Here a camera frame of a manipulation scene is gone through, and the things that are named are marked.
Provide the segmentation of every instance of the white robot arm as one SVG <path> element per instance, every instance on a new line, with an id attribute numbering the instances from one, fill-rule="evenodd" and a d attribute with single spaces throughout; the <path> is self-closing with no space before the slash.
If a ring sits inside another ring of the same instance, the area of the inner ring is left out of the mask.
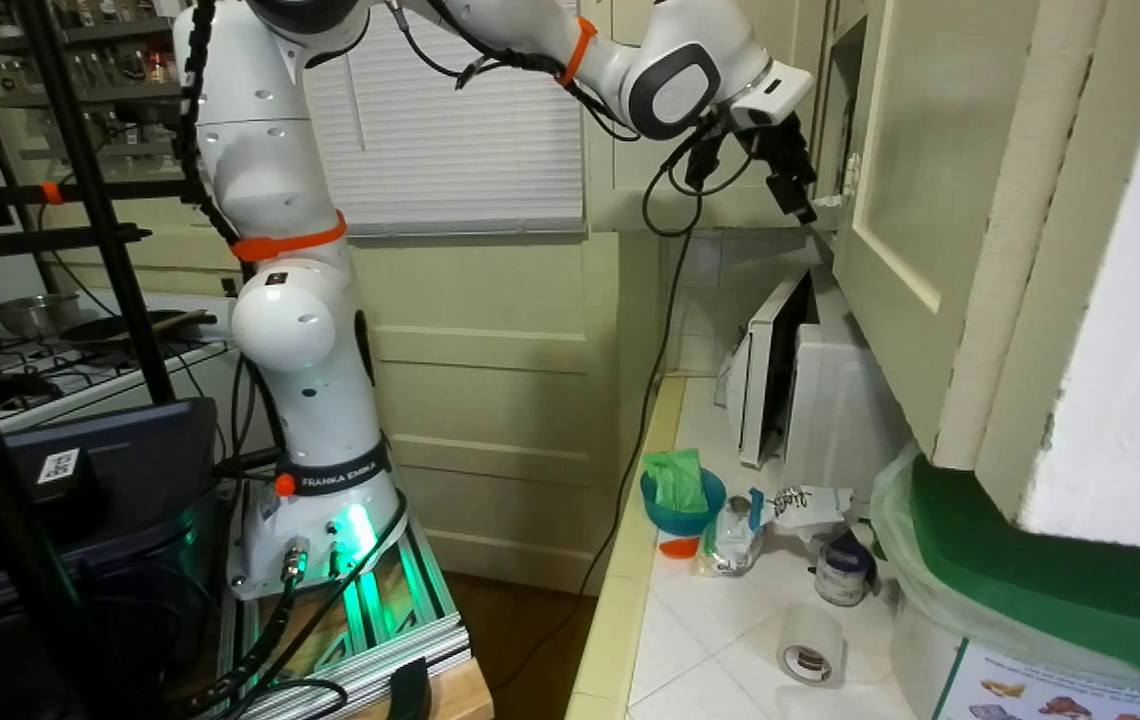
<path id="1" fill-rule="evenodd" d="M 350 267 L 311 139 L 299 72 L 345 56 L 371 0 L 224 0 L 176 26 L 181 69 L 200 69 L 197 170 L 255 267 L 233 311 L 238 352 L 259 367 L 281 423 L 284 471 L 251 490 L 237 596 L 327 586 L 402 534 L 383 460 L 375 398 L 350 332 Z M 729 134 L 780 129 L 807 72 L 771 60 L 732 0 L 658 0 L 638 47 L 594 38 L 560 0 L 387 0 L 482 56 L 556 72 L 610 119 L 669 139 L 707 118 Z"/>

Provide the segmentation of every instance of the metal rack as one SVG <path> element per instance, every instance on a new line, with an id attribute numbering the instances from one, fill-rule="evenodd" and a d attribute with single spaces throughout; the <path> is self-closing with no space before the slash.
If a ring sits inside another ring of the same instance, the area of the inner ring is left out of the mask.
<path id="1" fill-rule="evenodd" d="M 137 224 L 116 219 L 112 192 L 90 155 L 78 99 L 69 79 L 48 3 L 24 0 L 16 3 L 16 13 L 24 26 L 29 53 L 39 64 L 48 108 L 56 114 L 56 124 L 60 124 L 60 138 L 64 138 L 64 148 L 76 172 L 76 198 L 82 201 L 90 227 L 0 236 L 0 252 L 94 244 L 105 273 L 112 279 L 112 292 L 121 299 L 121 315 L 137 345 L 142 385 L 154 405 L 168 405 L 176 399 L 173 382 L 162 373 L 162 355 L 152 336 L 147 307 L 142 307 L 128 248 L 124 248 L 128 240 L 139 240 L 142 233 Z M 31 500 L 24 496 L 24 486 L 9 460 L 3 436 L 0 436 L 0 561 L 11 578 L 11 589 L 24 602 L 24 611 L 31 616 L 31 628 L 48 643 L 60 678 L 78 695 L 82 714 L 87 717 L 139 717 L 142 705 L 132 695 L 128 685 L 112 678 L 108 647 L 90 616 L 82 611 L 78 592 L 69 580 L 48 534 L 39 530 Z"/>

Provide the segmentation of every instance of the countertop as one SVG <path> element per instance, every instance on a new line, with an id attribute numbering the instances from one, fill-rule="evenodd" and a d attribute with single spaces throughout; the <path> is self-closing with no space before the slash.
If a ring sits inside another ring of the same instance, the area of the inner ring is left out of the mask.
<path id="1" fill-rule="evenodd" d="M 712 405 L 712 382 L 705 377 L 663 382 L 644 436 L 644 453 L 656 448 L 698 448 L 698 465 L 722 475 L 729 491 L 776 491 L 776 468 L 735 465 L 722 410 Z M 838 687 L 807 687 L 780 673 L 776 643 L 790 606 L 815 606 L 838 622 L 846 642 L 846 682 Z M 886 642 L 886 606 L 880 596 L 854 610 L 823 606 L 795 545 L 769 545 L 747 578 L 707 578 L 693 561 L 663 561 L 630 486 L 568 717 L 909 720 Z"/>

